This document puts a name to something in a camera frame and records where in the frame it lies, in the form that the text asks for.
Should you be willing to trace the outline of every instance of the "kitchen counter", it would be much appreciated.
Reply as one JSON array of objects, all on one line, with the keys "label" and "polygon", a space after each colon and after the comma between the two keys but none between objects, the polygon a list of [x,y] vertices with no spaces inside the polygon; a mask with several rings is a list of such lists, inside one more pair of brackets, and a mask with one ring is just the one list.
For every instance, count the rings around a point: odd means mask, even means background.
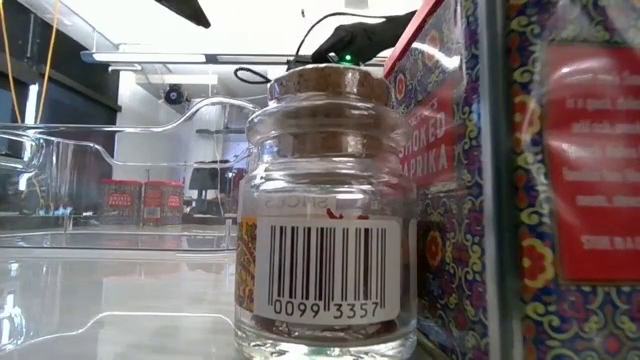
[{"label": "kitchen counter", "polygon": [[0,359],[243,359],[234,270],[234,252],[3,248]]}]

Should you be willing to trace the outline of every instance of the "clear plastic container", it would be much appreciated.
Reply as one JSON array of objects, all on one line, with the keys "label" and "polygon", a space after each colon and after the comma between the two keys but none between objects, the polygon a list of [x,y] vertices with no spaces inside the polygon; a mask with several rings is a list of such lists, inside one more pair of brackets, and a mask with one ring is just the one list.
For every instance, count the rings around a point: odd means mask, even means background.
[{"label": "clear plastic container", "polygon": [[415,188],[389,88],[336,65],[287,73],[248,123],[236,342],[254,359],[404,359],[415,347]]},{"label": "clear plastic container", "polygon": [[[216,97],[163,126],[2,125],[0,246],[234,249],[250,150],[227,115],[255,111]],[[224,159],[230,136],[245,150]]]}]

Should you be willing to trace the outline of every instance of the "gloved hand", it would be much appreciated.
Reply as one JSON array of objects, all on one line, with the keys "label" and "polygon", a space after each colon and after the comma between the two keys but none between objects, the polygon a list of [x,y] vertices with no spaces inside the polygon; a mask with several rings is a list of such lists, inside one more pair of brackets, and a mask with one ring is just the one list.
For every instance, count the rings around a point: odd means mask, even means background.
[{"label": "gloved hand", "polygon": [[387,20],[369,24],[364,22],[340,25],[331,36],[311,55],[314,63],[331,62],[330,54],[339,60],[350,55],[352,62],[364,64],[381,52],[396,45],[415,11],[404,15],[389,16]]}]

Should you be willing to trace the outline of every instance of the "barcode label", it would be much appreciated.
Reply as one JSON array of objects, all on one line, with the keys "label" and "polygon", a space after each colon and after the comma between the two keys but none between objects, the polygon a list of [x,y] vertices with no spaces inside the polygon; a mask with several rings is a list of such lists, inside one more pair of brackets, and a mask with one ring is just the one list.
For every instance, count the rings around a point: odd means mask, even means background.
[{"label": "barcode label", "polygon": [[159,219],[160,218],[160,209],[159,208],[144,208],[144,217],[145,217],[145,219]]},{"label": "barcode label", "polygon": [[255,314],[317,325],[400,313],[400,222],[258,218]]}]

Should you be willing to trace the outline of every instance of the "cork stopper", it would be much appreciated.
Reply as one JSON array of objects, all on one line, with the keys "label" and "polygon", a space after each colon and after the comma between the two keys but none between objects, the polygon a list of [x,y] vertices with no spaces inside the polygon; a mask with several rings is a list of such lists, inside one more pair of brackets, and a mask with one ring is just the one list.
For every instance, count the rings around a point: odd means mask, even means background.
[{"label": "cork stopper", "polygon": [[309,65],[289,71],[269,84],[269,101],[302,93],[357,96],[382,106],[388,106],[391,100],[391,91],[384,79],[353,66]]}]

